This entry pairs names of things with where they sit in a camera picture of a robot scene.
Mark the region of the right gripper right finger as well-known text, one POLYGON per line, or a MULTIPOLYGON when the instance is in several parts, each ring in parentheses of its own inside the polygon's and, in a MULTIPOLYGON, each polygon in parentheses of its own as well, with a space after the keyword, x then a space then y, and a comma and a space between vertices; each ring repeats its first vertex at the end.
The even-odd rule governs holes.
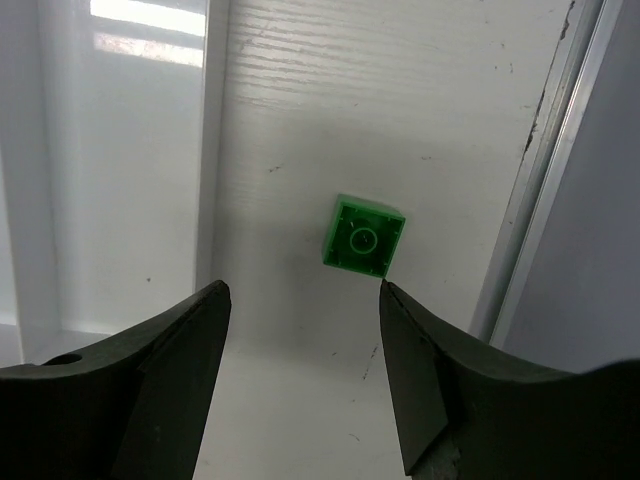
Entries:
POLYGON ((635 479, 639 364, 585 373, 498 350, 383 282, 380 330, 412 479, 635 479))

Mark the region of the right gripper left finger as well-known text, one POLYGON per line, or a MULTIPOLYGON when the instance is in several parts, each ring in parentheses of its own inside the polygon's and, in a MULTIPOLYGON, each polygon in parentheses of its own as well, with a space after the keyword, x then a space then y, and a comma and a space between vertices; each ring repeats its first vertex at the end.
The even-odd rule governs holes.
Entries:
POLYGON ((227 337, 215 281, 169 310, 1 372, 5 479, 190 479, 227 337))

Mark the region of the green lego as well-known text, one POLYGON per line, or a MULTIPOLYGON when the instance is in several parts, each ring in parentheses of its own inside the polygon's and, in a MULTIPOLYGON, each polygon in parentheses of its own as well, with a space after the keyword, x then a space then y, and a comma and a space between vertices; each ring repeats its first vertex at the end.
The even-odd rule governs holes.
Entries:
POLYGON ((385 278, 405 222, 393 207, 339 194, 323 242, 323 264, 385 278))

